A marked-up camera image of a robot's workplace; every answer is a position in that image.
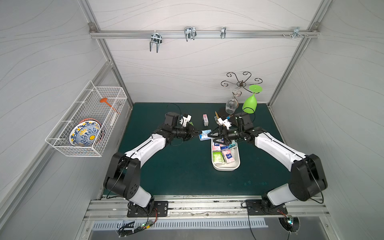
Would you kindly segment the light blue tissue pack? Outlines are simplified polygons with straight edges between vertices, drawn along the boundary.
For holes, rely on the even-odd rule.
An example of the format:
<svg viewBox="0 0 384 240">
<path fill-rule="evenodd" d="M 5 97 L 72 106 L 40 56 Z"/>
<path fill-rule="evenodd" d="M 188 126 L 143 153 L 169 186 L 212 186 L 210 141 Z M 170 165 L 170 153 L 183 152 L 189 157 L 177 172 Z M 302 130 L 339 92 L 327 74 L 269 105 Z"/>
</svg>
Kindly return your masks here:
<svg viewBox="0 0 384 240">
<path fill-rule="evenodd" d="M 211 138 L 208 136 L 208 134 L 210 134 L 211 132 L 212 132 L 212 130 L 203 130 L 203 131 L 199 134 L 199 140 L 200 140 L 200 141 L 210 140 Z"/>
</svg>

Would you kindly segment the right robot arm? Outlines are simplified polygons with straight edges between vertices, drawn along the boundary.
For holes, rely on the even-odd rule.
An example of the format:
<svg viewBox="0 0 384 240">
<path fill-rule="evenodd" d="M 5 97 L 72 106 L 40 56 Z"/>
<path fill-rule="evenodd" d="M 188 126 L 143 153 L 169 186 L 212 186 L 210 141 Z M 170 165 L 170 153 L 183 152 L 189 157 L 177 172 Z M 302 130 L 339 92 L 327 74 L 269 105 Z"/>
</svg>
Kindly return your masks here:
<svg viewBox="0 0 384 240">
<path fill-rule="evenodd" d="M 322 196 L 322 200 L 317 203 L 324 203 L 323 191 L 327 189 L 328 182 L 321 159 L 317 155 L 306 155 L 296 151 L 260 127 L 247 130 L 240 127 L 228 130 L 226 127 L 220 126 L 217 131 L 209 133 L 208 137 L 225 145 L 238 140 L 252 143 L 287 168 L 290 172 L 288 183 L 262 196 L 260 205 L 265 213 L 272 214 L 288 202 L 311 200 L 317 194 Z"/>
</svg>

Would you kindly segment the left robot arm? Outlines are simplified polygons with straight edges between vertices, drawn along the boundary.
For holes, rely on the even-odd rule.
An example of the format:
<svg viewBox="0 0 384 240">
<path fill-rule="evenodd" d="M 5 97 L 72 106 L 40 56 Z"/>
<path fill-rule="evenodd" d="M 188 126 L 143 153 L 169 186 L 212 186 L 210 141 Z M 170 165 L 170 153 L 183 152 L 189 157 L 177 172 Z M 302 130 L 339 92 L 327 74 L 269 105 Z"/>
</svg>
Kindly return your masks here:
<svg viewBox="0 0 384 240">
<path fill-rule="evenodd" d="M 105 190 L 125 198 L 148 214 L 152 213 L 154 196 L 141 187 L 141 168 L 153 155 L 170 145 L 174 138 L 186 142 L 201 133 L 190 123 L 185 127 L 162 125 L 136 148 L 112 156 L 103 183 Z"/>
</svg>

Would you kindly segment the white oval storage box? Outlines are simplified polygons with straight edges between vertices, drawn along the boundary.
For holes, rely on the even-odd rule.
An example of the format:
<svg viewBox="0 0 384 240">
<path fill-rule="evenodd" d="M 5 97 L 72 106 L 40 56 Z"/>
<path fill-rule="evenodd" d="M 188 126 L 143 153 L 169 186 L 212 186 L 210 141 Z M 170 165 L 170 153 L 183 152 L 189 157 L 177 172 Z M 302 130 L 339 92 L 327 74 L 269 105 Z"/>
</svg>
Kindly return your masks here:
<svg viewBox="0 0 384 240">
<path fill-rule="evenodd" d="M 211 140 L 211 158 L 217 171 L 236 170 L 241 164 L 238 143 L 232 141 L 229 146 L 225 146 Z"/>
</svg>

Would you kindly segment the pink white tissue pack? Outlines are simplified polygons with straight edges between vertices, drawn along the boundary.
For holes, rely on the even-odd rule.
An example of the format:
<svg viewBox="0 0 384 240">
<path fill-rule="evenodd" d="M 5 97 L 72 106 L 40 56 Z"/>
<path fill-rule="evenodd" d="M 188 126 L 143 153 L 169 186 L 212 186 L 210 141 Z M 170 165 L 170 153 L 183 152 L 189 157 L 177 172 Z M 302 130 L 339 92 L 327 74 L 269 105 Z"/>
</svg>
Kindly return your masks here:
<svg viewBox="0 0 384 240">
<path fill-rule="evenodd" d="M 225 149 L 222 150 L 221 153 L 226 164 L 235 162 L 235 158 L 233 157 L 231 150 Z"/>
</svg>

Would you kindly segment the pink floral Tempo pack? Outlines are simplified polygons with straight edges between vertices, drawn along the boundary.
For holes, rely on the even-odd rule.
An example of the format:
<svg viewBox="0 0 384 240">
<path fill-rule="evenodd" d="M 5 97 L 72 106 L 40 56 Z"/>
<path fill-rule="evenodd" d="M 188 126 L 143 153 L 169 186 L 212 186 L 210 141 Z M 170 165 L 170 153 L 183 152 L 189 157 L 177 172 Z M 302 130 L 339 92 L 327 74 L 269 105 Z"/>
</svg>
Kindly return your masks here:
<svg viewBox="0 0 384 240">
<path fill-rule="evenodd" d="M 221 145 L 218 143 L 213 143 L 212 144 L 212 151 L 213 152 L 220 152 L 221 151 Z"/>
</svg>

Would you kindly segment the green white tissue pack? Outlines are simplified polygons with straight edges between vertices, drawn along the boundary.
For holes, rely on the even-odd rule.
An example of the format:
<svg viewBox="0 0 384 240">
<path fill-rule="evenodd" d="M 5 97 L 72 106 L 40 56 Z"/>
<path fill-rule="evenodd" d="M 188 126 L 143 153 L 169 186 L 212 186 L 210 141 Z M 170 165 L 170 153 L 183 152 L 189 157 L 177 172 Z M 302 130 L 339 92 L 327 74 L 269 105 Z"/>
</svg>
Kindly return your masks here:
<svg viewBox="0 0 384 240">
<path fill-rule="evenodd" d="M 220 166 L 226 163 L 221 152 L 212 152 L 212 161 L 216 166 Z"/>
</svg>

